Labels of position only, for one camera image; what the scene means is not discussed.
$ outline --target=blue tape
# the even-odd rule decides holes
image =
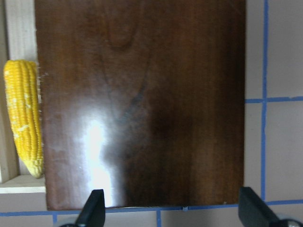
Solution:
[[[264,0],[263,31],[263,84],[261,122],[261,199],[266,199],[266,115],[267,115],[267,50],[268,50],[268,0]]]
[[[157,227],[162,226],[162,220],[161,220],[161,210],[157,210]]]
[[[80,214],[80,210],[61,210],[61,211],[53,211],[55,215],[72,215],[72,214]]]
[[[144,211],[158,211],[157,207],[136,207],[136,208],[112,208],[106,209],[106,213],[125,213],[125,212],[144,212]]]
[[[268,102],[295,102],[295,101],[303,101],[303,96],[297,96],[297,97],[274,97],[274,98],[268,98]]]
[[[53,224],[57,223],[57,214],[53,214]]]
[[[245,99],[245,103],[262,103],[262,98],[247,98]]]
[[[268,206],[271,205],[292,205],[292,204],[303,204],[303,200],[281,200],[281,201],[269,201],[266,202]]]
[[[209,210],[209,209],[224,209],[238,207],[237,204],[227,204],[227,205],[208,205],[208,206],[191,206],[188,207],[189,210]]]
[[[41,216],[41,215],[52,215],[52,211],[17,211],[17,212],[6,212],[0,213],[0,217],[12,217],[12,216]]]

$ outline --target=light wood trim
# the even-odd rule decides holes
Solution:
[[[3,66],[8,59],[4,0],[0,0],[0,183],[18,175],[18,162],[6,108]]]
[[[34,0],[6,0],[9,59],[37,61]],[[19,159],[19,174],[29,175]]]
[[[3,193],[35,193],[45,192],[45,179],[35,179],[31,175],[20,175],[0,184],[0,194]]]

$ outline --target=glossy varnished surface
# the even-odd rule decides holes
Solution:
[[[237,202],[244,0],[36,0],[47,204]]]

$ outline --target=corn cob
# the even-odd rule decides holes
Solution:
[[[32,61],[7,61],[4,66],[6,101],[17,153],[35,178],[43,172],[43,154],[36,64]]]

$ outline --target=wood grain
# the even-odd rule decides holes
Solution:
[[[236,203],[244,0],[36,0],[47,204]]]

